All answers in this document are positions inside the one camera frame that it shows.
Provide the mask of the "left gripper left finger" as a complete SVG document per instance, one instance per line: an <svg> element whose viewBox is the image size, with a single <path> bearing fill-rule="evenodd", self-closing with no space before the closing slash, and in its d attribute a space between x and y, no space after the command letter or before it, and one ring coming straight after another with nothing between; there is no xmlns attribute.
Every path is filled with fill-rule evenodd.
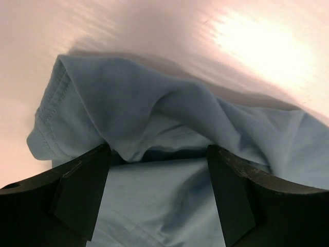
<svg viewBox="0 0 329 247"><path fill-rule="evenodd" d="M96 226L111 149L1 188L1 246L86 246Z"/></svg>

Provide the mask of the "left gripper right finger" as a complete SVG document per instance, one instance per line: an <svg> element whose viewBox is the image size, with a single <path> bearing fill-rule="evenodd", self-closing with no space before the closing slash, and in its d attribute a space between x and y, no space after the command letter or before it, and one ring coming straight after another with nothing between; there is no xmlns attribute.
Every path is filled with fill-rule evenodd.
<svg viewBox="0 0 329 247"><path fill-rule="evenodd" d="M226 246L328 246L328 191L293 183L211 145L207 163Z"/></svg>

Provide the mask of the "grey-blue t shirt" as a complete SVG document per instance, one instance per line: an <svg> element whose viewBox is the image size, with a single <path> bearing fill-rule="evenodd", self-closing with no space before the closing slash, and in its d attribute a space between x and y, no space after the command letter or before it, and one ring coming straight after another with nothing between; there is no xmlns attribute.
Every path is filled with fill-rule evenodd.
<svg viewBox="0 0 329 247"><path fill-rule="evenodd" d="M58 166L104 143L116 159L89 246L224 246L211 144L328 188L328 127L303 110L229 103L123 58L58 56L27 138L32 155Z"/></svg>

